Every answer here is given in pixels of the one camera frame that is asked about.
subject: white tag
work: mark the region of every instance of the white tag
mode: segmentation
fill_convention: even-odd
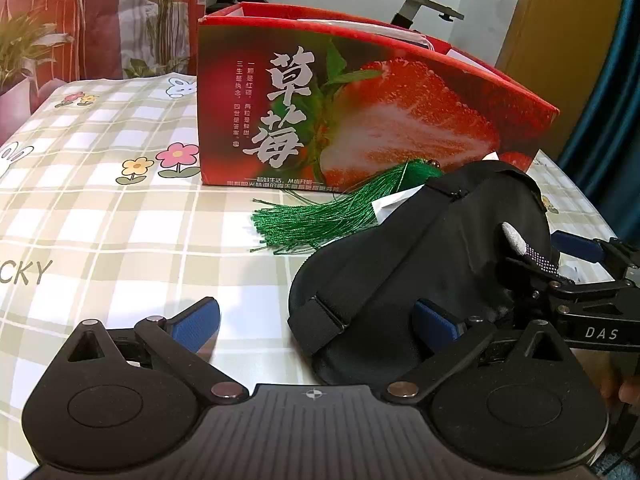
[[[450,48],[449,51],[447,52],[447,57],[452,57],[453,59],[457,59],[458,61],[462,61],[463,63],[466,63],[466,64],[471,65],[471,66],[475,66],[476,68],[479,68],[480,70],[484,70],[485,72],[488,72],[489,74],[495,75],[487,67],[482,66],[481,64],[475,62],[473,59],[465,56],[464,54],[460,54],[457,50],[453,50],[452,48]]]
[[[315,18],[298,18],[297,21],[324,23],[325,25],[333,25],[334,27],[343,27],[350,28],[351,30],[360,30],[362,32],[371,32],[373,34],[379,34],[380,36],[394,38],[395,40],[411,41],[412,43],[421,44],[429,50],[435,50],[435,48],[431,44],[431,41],[429,41],[429,39],[424,34],[405,30],[404,28],[383,27],[383,25],[376,25],[375,23],[347,22],[345,20],[316,20]]]
[[[482,160],[500,160],[498,158],[498,154],[496,152],[489,153]],[[378,220],[378,224],[382,224],[386,220],[386,218],[396,209],[400,207],[401,204],[406,202],[409,197],[415,195],[420,188],[412,187],[411,189],[407,189],[401,191],[399,193],[393,193],[392,195],[383,196],[377,200],[371,202],[371,206],[373,208],[373,212],[376,214],[376,220]]]

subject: cartoon rabbit print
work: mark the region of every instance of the cartoon rabbit print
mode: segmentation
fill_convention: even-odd
[[[173,99],[177,99],[179,97],[182,97],[183,95],[195,94],[197,90],[196,88],[197,81],[194,81],[193,83],[189,83],[184,79],[180,79],[177,77],[170,77],[169,84],[171,86],[169,86],[169,88],[166,89],[166,93],[169,97]]]
[[[26,146],[18,151],[18,143],[12,142],[0,148],[0,178],[14,162],[25,158],[33,151],[33,146]]]

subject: metal bracket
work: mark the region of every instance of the metal bracket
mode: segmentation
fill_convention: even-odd
[[[457,18],[459,20],[464,20],[465,19],[465,15],[464,14],[460,14],[456,10],[451,9],[451,7],[446,7],[446,6],[442,5],[442,4],[438,4],[438,3],[434,2],[433,0],[405,0],[405,1],[406,2],[414,2],[416,4],[419,4],[419,5],[422,5],[422,6],[425,6],[425,7],[429,7],[430,9],[437,10],[438,12],[441,12],[445,16],[450,16],[452,18]]]

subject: black eye mask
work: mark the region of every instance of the black eye mask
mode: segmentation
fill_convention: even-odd
[[[510,253],[502,222],[553,259],[535,182],[479,161],[429,179],[380,226],[314,253],[293,281],[289,325],[318,378],[375,386],[428,358],[411,322],[420,299],[459,319],[506,316],[513,303],[495,278]]]

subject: blue gripper pad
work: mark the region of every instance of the blue gripper pad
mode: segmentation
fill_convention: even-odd
[[[165,330],[191,352],[197,352],[220,328],[220,306],[214,298],[203,298],[167,320]]]
[[[558,251],[581,260],[598,264],[604,261],[604,250],[599,243],[564,231],[554,231],[551,244]]]
[[[415,335],[434,353],[444,350],[466,330],[462,320],[429,300],[418,300],[414,304],[411,323]]]

